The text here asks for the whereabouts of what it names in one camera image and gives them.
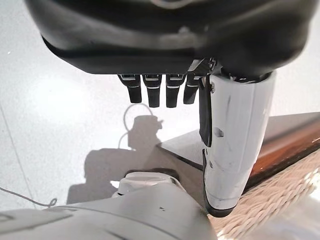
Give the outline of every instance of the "tile floor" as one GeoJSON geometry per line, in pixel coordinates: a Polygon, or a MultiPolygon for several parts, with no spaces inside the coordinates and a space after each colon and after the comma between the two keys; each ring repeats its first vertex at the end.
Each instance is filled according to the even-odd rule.
{"type": "MultiPolygon", "coordinates": [[[[131,105],[117,77],[87,74],[51,54],[22,0],[0,1],[0,23],[0,187],[65,204],[109,197],[110,181],[132,168],[186,167],[153,147],[197,129],[198,102],[183,105],[181,91],[178,108],[165,108],[163,90],[153,117],[143,105],[129,109],[130,131],[119,143],[131,105]]],[[[278,71],[272,115],[320,111],[319,24],[318,12],[302,56],[278,71]]],[[[190,192],[200,181],[192,171],[181,176],[190,192]]],[[[0,191],[0,211],[34,207],[0,191]]]]}

